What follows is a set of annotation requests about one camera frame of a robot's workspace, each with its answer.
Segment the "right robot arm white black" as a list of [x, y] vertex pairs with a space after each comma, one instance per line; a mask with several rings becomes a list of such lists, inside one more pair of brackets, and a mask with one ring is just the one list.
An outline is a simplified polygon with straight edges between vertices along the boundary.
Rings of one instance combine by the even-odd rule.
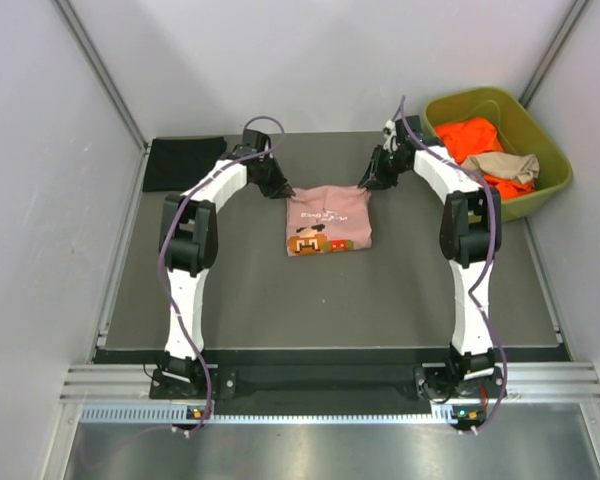
[[499, 192], [461, 168], [439, 139], [425, 136], [417, 115], [387, 121], [383, 135], [359, 186], [386, 190], [412, 171], [442, 202], [439, 245], [451, 268], [455, 297], [446, 380], [454, 393], [467, 396], [496, 370], [488, 303], [493, 261], [501, 245]]

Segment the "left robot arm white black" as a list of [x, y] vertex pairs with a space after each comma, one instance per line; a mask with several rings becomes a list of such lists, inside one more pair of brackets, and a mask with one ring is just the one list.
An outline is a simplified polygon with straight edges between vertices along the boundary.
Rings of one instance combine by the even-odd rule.
[[294, 194], [273, 156], [269, 135], [245, 129], [241, 142], [223, 153], [210, 172], [188, 190], [163, 204], [159, 278], [169, 301], [167, 359], [154, 381], [172, 378], [185, 396], [207, 386], [208, 368], [201, 358], [205, 283], [219, 251], [218, 214], [228, 200], [252, 184], [268, 199]]

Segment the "pink t shirt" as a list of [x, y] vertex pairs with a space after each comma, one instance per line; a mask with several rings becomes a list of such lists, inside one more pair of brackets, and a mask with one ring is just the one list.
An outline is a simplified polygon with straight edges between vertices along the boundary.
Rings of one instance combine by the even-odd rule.
[[286, 250], [290, 257], [372, 246], [371, 193], [357, 186], [296, 189], [287, 199]]

